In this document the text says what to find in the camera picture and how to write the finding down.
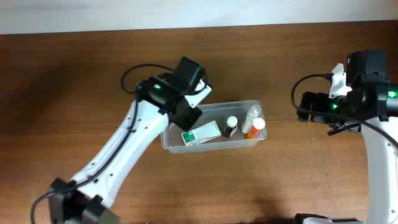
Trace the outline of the dark syrup bottle white cap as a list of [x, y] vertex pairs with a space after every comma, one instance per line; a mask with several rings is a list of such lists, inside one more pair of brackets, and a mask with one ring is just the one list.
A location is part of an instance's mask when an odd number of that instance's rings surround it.
[[230, 116], [226, 120], [226, 124], [223, 128], [223, 136], [226, 138], [230, 138], [238, 127], [238, 119], [235, 116]]

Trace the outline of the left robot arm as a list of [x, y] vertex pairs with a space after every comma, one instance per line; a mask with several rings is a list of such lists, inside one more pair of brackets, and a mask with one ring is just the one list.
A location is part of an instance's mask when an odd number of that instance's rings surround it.
[[111, 206], [128, 173], [170, 123], [188, 131], [202, 114], [198, 104], [210, 92], [205, 69], [187, 57], [175, 69], [141, 81], [122, 124], [100, 152], [69, 182], [55, 179], [51, 184], [51, 223], [119, 223]]

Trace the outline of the orange tube white cap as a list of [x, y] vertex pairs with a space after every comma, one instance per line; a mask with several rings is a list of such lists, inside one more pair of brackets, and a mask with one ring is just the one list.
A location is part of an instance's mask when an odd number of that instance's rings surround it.
[[246, 138], [247, 139], [255, 139], [257, 135], [264, 129], [266, 126], [266, 122], [262, 118], [254, 118], [252, 121], [252, 126], [248, 131]]

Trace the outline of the white spray bottle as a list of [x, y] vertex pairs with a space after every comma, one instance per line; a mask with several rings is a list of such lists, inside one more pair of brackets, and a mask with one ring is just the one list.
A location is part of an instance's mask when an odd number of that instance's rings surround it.
[[252, 122], [258, 118], [262, 108], [259, 105], [253, 105], [249, 108], [244, 121], [242, 122], [241, 130], [243, 134], [247, 134], [252, 127]]

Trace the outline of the white green medicine box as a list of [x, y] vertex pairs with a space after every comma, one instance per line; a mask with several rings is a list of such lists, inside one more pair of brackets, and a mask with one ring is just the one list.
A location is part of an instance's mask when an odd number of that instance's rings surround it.
[[199, 128], [195, 128], [181, 134], [183, 142], [186, 146], [199, 145], [220, 136], [221, 132], [216, 121], [211, 121], [203, 126], [200, 126]]

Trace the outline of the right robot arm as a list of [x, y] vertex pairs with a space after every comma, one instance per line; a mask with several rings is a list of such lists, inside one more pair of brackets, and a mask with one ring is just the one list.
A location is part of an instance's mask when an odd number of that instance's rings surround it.
[[352, 131], [363, 136], [368, 160], [367, 223], [397, 223], [397, 85], [382, 50], [349, 54], [322, 78], [328, 93], [305, 92], [300, 104], [290, 94], [299, 121], [331, 127], [328, 135]]

